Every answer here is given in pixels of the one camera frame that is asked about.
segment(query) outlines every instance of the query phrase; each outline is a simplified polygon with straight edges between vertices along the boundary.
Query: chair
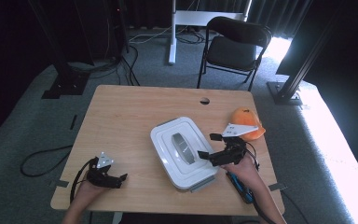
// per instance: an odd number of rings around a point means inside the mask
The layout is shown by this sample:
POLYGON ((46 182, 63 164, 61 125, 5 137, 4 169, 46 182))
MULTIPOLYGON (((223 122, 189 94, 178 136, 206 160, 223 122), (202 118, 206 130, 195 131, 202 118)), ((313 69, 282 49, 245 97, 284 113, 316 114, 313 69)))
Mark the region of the chair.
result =
POLYGON ((260 24, 237 21, 227 17, 211 19, 206 27, 205 47, 197 89, 200 88, 201 77, 206 74, 206 68, 209 67, 244 75, 246 76, 244 83, 251 77, 248 87, 250 91, 271 38, 269 28, 260 24), (215 36, 209 44, 211 31, 216 31, 220 35, 215 36), (256 56, 257 47, 261 49, 258 56, 256 56))

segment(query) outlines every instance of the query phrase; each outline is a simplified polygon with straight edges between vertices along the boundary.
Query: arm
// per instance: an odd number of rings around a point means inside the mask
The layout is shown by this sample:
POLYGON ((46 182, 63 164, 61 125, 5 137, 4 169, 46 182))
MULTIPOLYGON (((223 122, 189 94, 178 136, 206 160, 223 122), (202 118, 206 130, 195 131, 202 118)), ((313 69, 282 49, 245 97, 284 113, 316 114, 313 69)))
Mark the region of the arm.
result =
MULTIPOLYGON (((237 165, 227 164, 221 167, 236 175, 237 178, 253 192, 258 206, 269 219, 275 223, 286 223, 272 199, 269 188, 264 184, 255 169, 253 159, 250 155, 246 154, 237 165)), ((267 222, 261 218, 260 223, 267 222)))
POLYGON ((62 224, 78 224, 80 223, 81 215, 84 210, 102 193, 109 190, 108 188, 101 188, 92 185, 88 180, 84 180, 76 196, 65 213, 62 224))

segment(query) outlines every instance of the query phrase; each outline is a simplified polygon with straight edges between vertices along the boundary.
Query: orange object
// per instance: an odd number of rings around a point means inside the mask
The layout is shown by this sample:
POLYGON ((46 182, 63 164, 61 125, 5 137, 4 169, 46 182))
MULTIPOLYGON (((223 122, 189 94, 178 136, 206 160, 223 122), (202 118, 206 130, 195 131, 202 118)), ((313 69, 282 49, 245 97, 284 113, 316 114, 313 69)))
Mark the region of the orange object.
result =
POLYGON ((230 123, 258 126, 258 130, 240 136, 240 138, 243 139, 245 142, 253 141, 266 132, 266 129, 264 129, 261 125, 260 119, 258 118, 257 114, 251 109, 244 106, 237 108, 231 114, 230 123))

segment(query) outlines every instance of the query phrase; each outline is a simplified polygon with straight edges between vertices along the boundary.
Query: chair back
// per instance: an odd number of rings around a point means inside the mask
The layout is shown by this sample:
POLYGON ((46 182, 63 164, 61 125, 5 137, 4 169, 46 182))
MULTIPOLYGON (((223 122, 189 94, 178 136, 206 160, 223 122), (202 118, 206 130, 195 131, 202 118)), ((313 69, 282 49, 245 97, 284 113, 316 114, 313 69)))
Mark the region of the chair back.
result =
POLYGON ((214 30, 230 40, 257 45, 262 48, 267 47, 272 38, 271 31, 267 26, 237 21, 227 17, 211 19, 207 24, 207 35, 210 30, 214 30))

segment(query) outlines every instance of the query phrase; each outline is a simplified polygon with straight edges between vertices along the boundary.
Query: white plastic container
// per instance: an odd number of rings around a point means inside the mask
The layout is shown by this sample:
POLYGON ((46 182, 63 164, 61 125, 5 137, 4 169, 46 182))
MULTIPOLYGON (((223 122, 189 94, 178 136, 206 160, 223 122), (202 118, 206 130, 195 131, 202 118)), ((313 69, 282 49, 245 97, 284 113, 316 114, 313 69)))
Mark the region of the white plastic container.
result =
POLYGON ((199 157, 198 151, 214 153, 193 120, 181 117, 155 127, 150 137, 172 183, 195 191, 214 180, 218 167, 199 157))

